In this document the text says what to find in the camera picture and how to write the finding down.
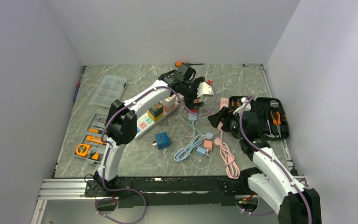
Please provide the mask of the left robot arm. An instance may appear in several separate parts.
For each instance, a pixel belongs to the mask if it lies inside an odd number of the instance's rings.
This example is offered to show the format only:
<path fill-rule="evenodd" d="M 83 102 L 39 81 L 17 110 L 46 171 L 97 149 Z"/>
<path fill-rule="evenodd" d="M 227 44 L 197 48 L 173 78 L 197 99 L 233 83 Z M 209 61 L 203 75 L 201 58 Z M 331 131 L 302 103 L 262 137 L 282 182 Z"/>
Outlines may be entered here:
<path fill-rule="evenodd" d="M 118 166 L 126 146 L 134 140 L 138 129 L 138 118 L 152 106 L 175 95 L 183 107 L 190 113 L 204 105 L 200 99 L 200 85 L 204 77 L 195 77 L 196 70 L 183 63 L 179 68 L 166 72 L 140 94 L 124 102 L 115 100 L 108 113 L 101 141 L 106 143 L 103 161 L 95 173 L 97 190 L 103 196 L 111 195 L 115 190 L 113 181 L 118 175 Z"/>

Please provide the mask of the white power strip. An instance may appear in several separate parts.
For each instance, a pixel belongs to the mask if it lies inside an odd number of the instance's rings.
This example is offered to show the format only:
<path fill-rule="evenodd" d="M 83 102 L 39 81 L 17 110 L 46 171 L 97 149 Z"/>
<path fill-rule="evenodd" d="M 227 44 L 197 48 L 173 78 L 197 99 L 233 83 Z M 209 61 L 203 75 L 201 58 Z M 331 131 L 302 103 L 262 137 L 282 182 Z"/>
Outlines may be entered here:
<path fill-rule="evenodd" d="M 148 110 L 144 115 L 139 117 L 137 120 L 137 134 L 135 136 L 135 140 L 139 139 L 145 133 L 151 130 L 157 123 L 162 121 L 165 117 L 167 117 L 174 110 L 176 110 L 178 106 L 178 102 L 175 102 L 169 107 L 166 107 L 164 104 L 159 102 L 153 107 L 157 109 L 158 113 L 161 112 L 157 117 L 154 117 L 152 115 L 151 109 Z"/>

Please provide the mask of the white cube charger with picture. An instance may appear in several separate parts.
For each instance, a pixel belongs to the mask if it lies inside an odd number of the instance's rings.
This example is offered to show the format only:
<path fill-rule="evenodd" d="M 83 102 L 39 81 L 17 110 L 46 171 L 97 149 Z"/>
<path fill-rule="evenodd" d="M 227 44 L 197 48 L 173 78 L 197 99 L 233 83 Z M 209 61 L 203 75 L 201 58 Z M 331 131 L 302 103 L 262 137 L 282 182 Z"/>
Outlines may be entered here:
<path fill-rule="evenodd" d="M 175 108 L 177 97 L 176 95 L 172 95 L 166 99 L 160 101 L 163 106 L 163 111 L 165 113 L 170 113 Z"/>

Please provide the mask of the pink round plug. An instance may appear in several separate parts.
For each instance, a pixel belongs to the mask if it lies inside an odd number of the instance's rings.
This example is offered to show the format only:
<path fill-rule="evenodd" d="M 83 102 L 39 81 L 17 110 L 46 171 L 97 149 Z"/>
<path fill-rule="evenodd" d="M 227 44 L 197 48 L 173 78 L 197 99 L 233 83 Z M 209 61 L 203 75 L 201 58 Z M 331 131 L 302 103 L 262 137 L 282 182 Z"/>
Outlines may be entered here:
<path fill-rule="evenodd" d="M 222 140 L 221 140 L 221 138 L 216 138 L 216 139 L 214 139 L 214 144 L 215 145 L 217 145 L 217 146 L 221 146 L 222 145 Z"/>

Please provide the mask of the light blue charger plug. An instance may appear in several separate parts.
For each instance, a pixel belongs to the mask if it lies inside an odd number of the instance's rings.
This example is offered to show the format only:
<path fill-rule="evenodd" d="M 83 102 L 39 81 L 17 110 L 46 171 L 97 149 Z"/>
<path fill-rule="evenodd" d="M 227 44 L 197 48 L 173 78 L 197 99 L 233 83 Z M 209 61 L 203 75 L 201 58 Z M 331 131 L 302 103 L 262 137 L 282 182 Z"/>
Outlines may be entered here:
<path fill-rule="evenodd" d="M 203 147 L 197 147 L 196 149 L 196 154 L 201 156 L 201 157 L 205 157 L 208 153 L 208 150 L 203 148 Z"/>

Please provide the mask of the pink power strip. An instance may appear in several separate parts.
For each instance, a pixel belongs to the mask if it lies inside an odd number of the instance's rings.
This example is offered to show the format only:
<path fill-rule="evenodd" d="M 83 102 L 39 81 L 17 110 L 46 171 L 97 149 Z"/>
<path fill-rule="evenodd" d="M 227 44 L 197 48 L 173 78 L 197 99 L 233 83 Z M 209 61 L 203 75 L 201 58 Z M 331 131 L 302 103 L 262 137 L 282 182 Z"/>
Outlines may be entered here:
<path fill-rule="evenodd" d="M 223 107 L 228 107 L 229 106 L 229 101 L 228 101 L 228 98 L 221 98 L 220 99 L 220 110 L 223 108 Z M 222 127 L 222 123 L 220 122 L 218 124 L 218 129 L 221 129 Z"/>

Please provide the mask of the small pink plug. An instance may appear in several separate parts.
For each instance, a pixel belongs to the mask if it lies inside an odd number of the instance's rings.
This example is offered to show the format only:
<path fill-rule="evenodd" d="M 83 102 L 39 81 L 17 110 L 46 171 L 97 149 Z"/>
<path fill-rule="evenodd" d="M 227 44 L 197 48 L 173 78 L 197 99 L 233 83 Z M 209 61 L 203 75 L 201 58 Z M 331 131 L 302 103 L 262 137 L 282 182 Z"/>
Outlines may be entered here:
<path fill-rule="evenodd" d="M 204 140 L 203 148 L 211 152 L 213 150 L 213 142 L 211 140 Z"/>

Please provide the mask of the blue cube charger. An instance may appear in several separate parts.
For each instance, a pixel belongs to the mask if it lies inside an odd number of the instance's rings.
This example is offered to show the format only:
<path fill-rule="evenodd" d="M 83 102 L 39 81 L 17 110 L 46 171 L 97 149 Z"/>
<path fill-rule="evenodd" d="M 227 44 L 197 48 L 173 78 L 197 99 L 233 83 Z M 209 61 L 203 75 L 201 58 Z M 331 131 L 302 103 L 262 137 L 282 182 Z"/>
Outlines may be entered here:
<path fill-rule="evenodd" d="M 155 134 L 155 140 L 152 145 L 158 150 L 168 148 L 171 145 L 171 141 L 167 132 Z"/>

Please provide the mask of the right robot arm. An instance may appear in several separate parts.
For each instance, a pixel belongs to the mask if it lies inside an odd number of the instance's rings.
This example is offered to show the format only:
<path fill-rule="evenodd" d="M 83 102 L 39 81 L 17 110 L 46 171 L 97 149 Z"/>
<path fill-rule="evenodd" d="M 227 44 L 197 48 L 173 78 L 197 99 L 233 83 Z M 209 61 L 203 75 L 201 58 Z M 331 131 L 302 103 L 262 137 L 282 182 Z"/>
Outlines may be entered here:
<path fill-rule="evenodd" d="M 231 133 L 239 139 L 244 153 L 256 164 L 241 171 L 239 190 L 260 196 L 277 215 L 280 224 L 320 224 L 320 196 L 315 189 L 300 183 L 279 161 L 271 146 L 257 136 L 251 123 L 258 122 L 252 111 L 234 112 L 222 107 L 208 116 L 213 127 Z"/>

